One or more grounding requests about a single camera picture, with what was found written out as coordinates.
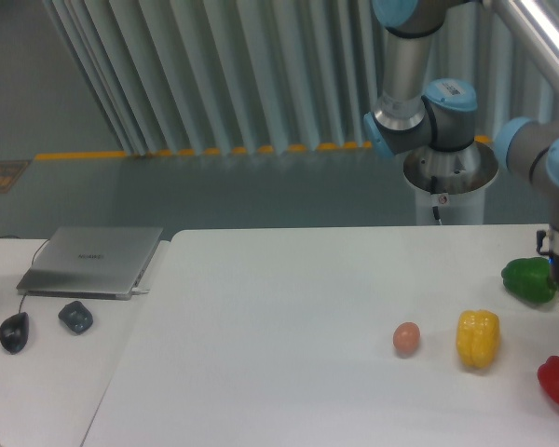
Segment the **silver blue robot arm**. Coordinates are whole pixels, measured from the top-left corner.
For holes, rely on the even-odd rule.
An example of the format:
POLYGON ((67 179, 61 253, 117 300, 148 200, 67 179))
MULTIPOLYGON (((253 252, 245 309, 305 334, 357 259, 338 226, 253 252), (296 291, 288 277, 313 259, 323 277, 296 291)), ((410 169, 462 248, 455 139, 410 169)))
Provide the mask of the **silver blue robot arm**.
POLYGON ((424 79, 433 36, 451 1, 375 1, 387 30, 382 92, 363 125, 383 156, 404 155, 403 175, 413 189, 416 221, 481 224, 486 188, 505 169, 528 182, 549 204, 546 229, 537 233, 549 285, 559 291, 559 119, 541 124, 518 117, 493 144, 475 139, 474 87, 463 80, 424 79))

